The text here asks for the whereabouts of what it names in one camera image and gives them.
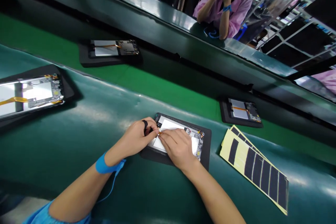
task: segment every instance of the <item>yellow backing paper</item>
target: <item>yellow backing paper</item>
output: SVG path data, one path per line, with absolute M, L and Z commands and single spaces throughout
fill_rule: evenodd
M 236 125 L 233 125 L 231 128 L 230 128 L 230 131 L 232 131 L 232 128 L 235 128 L 236 130 L 238 130 L 238 132 L 246 139 L 246 141 L 248 141 L 257 151 L 259 151 L 259 154 L 264 158 L 266 159 L 271 165 L 273 165 L 262 153 L 260 150 L 258 150 L 258 148 L 236 127 Z
M 234 165 L 232 165 L 229 162 L 229 155 L 231 151 L 231 145 L 233 142 L 233 139 L 236 139 L 238 141 L 238 147 L 236 151 L 236 156 L 234 159 Z M 246 156 L 247 152 L 249 150 L 250 146 L 248 146 L 243 140 L 241 140 L 239 137 L 237 137 L 236 134 L 234 134 L 232 131 L 228 130 L 226 132 L 226 135 L 224 137 L 224 140 L 222 142 L 222 149 L 220 151 L 220 156 L 228 162 L 231 166 L 233 166 L 237 171 L 239 171 L 240 174 L 242 174 L 248 181 L 250 181 L 255 187 L 257 187 L 263 194 L 265 194 L 273 203 L 285 214 L 287 215 L 287 211 L 280 206 L 276 201 L 274 201 L 271 197 L 269 197 L 264 191 L 262 191 L 256 184 L 254 184 L 248 177 L 245 176 L 245 162 L 246 162 Z

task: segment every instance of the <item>pink shirt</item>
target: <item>pink shirt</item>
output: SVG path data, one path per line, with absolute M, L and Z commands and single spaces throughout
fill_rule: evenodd
M 315 79 L 318 79 L 320 82 L 325 85 L 331 92 L 336 94 L 336 70 L 329 70 L 323 73 L 318 73 L 312 75 Z
M 193 16 L 197 18 L 198 12 L 206 4 L 208 0 L 200 0 L 197 4 Z M 219 9 L 222 5 L 223 0 L 215 0 L 213 6 L 210 9 L 209 16 L 206 18 L 205 22 L 211 23 L 213 21 L 214 26 L 219 28 L 219 23 L 221 21 L 221 15 L 223 10 Z M 229 33 L 228 38 L 234 37 L 240 29 L 244 18 L 248 10 L 252 5 L 252 0 L 234 0 L 231 3 L 230 18 L 229 18 Z

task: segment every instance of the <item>finger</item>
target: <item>finger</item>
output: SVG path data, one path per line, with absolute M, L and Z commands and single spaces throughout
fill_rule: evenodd
M 148 127 L 148 128 L 145 130 L 145 136 L 147 136 L 147 135 L 150 133 L 150 131 L 151 131 L 151 128 Z
M 175 148 L 176 145 L 177 145 L 177 143 L 174 141 L 174 139 L 171 136 L 167 135 L 166 133 L 160 134 L 159 139 L 161 140 L 161 142 L 162 142 L 162 139 L 163 139 L 170 149 Z
M 156 122 L 154 121 L 154 119 L 151 118 L 151 117 L 146 117 L 146 118 L 144 118 L 144 119 L 141 119 L 140 121 L 142 121 L 142 120 L 145 120 L 145 121 L 152 121 L 153 123 L 156 124 Z
M 158 129 L 154 130 L 151 133 L 149 133 L 147 136 L 143 137 L 143 139 L 147 144 L 149 144 L 150 141 L 152 141 L 154 138 L 157 137 L 158 133 L 159 133 Z
M 158 126 L 156 125 L 156 122 L 153 120 L 149 120 L 149 121 L 147 121 L 147 120 L 145 120 L 146 122 L 147 122 L 147 127 L 146 127 L 146 129 L 147 128 L 152 128 L 153 130 L 156 130 L 157 128 L 158 128 Z
M 163 133 L 169 135 L 176 143 L 180 143 L 182 141 L 176 130 L 166 129 L 163 131 Z
M 160 136 L 159 136 L 159 138 L 160 138 L 160 141 L 161 141 L 163 147 L 166 149 L 168 155 L 170 155 L 170 153 L 171 153 L 170 147 L 168 146 L 168 144 L 166 143 L 166 141 L 163 138 L 161 138 Z

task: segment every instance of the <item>black foam strip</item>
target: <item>black foam strip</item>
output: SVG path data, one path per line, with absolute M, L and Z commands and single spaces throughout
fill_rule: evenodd
M 253 151 L 251 148 L 249 148 L 249 150 L 247 152 L 247 156 L 246 156 L 244 174 L 250 180 L 252 180 L 252 169 L 253 169 L 253 162 L 254 162 L 254 156 L 255 155 L 256 155 L 255 151 Z
M 260 188 L 263 190 L 266 194 L 268 194 L 268 185 L 270 183 L 270 168 L 271 165 L 268 163 L 266 160 L 264 160 L 264 164 L 262 166 L 262 171 L 261 171 L 261 184 Z
M 242 134 L 239 134 L 239 136 L 238 136 L 241 140 L 243 140 L 244 142 L 246 141 L 246 139 L 245 139 L 245 137 L 243 137 L 243 135 Z
M 237 147 L 238 147 L 238 141 L 236 139 L 233 139 L 232 145 L 231 145 L 230 154 L 229 154 L 229 162 L 232 165 L 234 165 L 234 163 L 235 163 L 235 157 L 236 157 Z
M 236 135 L 239 135 L 239 131 L 236 129 L 236 128 L 232 128 L 232 130 L 231 130 L 234 134 L 236 134 Z
M 248 146 L 252 147 L 252 144 L 249 141 L 245 142 Z
M 273 166 L 271 168 L 271 179 L 269 180 L 269 196 L 276 202 L 278 202 L 278 181 L 279 171 Z
M 278 191 L 278 204 L 286 209 L 287 206 L 287 180 L 286 177 L 279 173 L 279 191 Z
M 263 165 L 262 164 L 263 160 L 264 159 L 260 155 L 256 154 L 255 161 L 254 161 L 252 181 L 258 187 L 260 187 L 261 167 Z

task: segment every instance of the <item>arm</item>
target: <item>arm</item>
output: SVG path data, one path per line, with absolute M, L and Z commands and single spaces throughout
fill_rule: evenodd
M 193 155 L 191 138 L 184 130 L 165 130 L 159 138 L 176 167 L 196 187 L 214 223 L 245 223 L 230 197 Z
M 205 21 L 209 16 L 209 13 L 214 5 L 215 0 L 201 0 L 194 11 L 194 17 L 196 17 L 197 22 Z
M 202 22 L 204 21 L 208 16 L 209 12 L 214 4 L 215 0 L 208 0 L 203 7 L 199 10 L 197 14 L 197 22 Z
M 231 4 L 231 0 L 223 0 L 224 6 L 229 6 Z M 219 39 L 223 40 L 234 37 L 242 25 L 247 12 L 249 11 L 252 5 L 252 0 L 241 0 L 241 3 L 238 6 L 236 12 L 230 16 L 229 11 L 223 12 L 220 18 L 219 25 Z
M 144 133 L 142 120 L 134 122 L 122 138 L 106 152 L 104 158 L 106 165 L 114 166 L 121 159 L 138 153 L 157 136 L 159 131 L 156 122 L 150 117 L 144 120 L 148 123 L 146 132 Z M 51 203 L 49 215 L 52 218 L 62 222 L 78 222 L 91 212 L 101 190 L 111 176 L 111 173 L 98 173 L 95 164 Z
M 231 4 L 231 0 L 223 0 L 224 7 Z M 220 17 L 219 24 L 219 39 L 224 40 L 228 36 L 230 27 L 230 11 L 224 11 Z

